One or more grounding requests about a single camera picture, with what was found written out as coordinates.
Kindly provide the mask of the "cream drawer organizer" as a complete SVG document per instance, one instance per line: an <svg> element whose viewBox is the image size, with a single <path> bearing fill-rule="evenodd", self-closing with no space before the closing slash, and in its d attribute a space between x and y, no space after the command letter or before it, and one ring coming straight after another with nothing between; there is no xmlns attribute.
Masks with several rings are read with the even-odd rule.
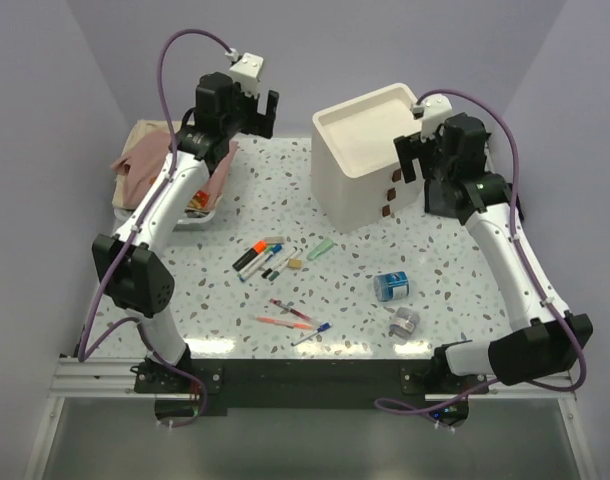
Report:
<svg viewBox="0 0 610 480"><path fill-rule="evenodd" d="M423 182L407 184L394 140L416 133L413 92L395 83L312 117L311 191L331 225L350 233L416 202Z"/></svg>

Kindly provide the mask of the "grey white eraser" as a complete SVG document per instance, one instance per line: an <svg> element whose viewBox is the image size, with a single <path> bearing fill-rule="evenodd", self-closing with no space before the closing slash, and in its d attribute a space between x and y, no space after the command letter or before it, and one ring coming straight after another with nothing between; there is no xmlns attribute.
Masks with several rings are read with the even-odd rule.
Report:
<svg viewBox="0 0 610 480"><path fill-rule="evenodd" d="M263 241L267 245L277 245L277 244L283 244L285 242L285 238L283 236L269 236L269 237L265 237L263 239Z"/></svg>

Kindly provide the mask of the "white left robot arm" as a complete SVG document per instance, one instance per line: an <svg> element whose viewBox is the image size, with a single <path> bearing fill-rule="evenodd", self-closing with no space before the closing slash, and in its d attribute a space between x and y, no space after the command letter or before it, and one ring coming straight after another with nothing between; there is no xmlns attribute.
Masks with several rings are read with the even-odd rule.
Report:
<svg viewBox="0 0 610 480"><path fill-rule="evenodd" d="M272 137L279 95L269 91L260 112L260 77L235 70L203 76L194 108L170 130L169 153L153 186L113 235L98 235L92 244L98 294L124 311L124 322L135 325L147 350L135 370L139 393L207 394L172 317L175 280L162 255L190 199L223 164L233 137Z"/></svg>

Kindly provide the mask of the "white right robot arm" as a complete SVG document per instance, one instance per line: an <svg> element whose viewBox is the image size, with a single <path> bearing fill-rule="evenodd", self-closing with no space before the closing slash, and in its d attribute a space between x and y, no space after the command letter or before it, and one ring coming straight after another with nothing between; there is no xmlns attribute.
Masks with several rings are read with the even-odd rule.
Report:
<svg viewBox="0 0 610 480"><path fill-rule="evenodd" d="M431 115L415 107L420 130L395 139L406 182L425 180L425 207L445 206L474 239L507 310L510 334L491 342L460 342L436 349L430 379L454 392L466 375L491 375L511 386L564 372L580 364L593 333L556 292L523 234L507 181L486 167L489 134L465 113Z"/></svg>

